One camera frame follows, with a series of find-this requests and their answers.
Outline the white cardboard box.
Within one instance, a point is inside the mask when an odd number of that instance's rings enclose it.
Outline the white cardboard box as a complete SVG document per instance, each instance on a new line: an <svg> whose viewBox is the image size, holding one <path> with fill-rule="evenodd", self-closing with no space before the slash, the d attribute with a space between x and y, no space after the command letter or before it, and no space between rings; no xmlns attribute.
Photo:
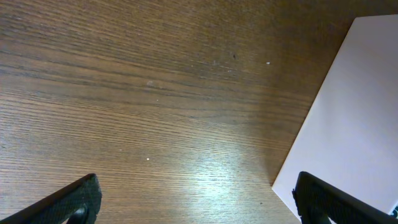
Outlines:
<svg viewBox="0 0 398 224"><path fill-rule="evenodd" d="M397 206L397 16L356 18L272 189L296 213L306 171L392 214Z"/></svg>

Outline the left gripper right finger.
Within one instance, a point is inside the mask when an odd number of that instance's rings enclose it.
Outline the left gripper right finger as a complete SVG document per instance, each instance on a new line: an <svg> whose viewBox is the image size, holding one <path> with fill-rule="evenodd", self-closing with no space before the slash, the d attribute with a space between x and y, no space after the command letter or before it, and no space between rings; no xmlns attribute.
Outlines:
<svg viewBox="0 0 398 224"><path fill-rule="evenodd" d="M302 224L397 224L392 216L301 171L292 191Z"/></svg>

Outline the teal mouthwash bottle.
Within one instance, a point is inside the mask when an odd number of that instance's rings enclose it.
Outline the teal mouthwash bottle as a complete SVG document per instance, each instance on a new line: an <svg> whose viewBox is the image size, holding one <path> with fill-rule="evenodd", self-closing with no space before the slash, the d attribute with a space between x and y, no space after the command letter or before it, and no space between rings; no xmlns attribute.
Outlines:
<svg viewBox="0 0 398 224"><path fill-rule="evenodd" d="M398 205L395 205L395 207L392 209L390 216L392 216L395 219L398 219Z"/></svg>

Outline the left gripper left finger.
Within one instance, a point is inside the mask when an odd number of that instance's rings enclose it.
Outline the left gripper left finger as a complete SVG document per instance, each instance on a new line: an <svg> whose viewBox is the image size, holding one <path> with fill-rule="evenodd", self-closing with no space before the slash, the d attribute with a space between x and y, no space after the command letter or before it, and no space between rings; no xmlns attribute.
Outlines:
<svg viewBox="0 0 398 224"><path fill-rule="evenodd" d="M102 193L96 174L88 174L29 207L1 220L10 224L94 224Z"/></svg>

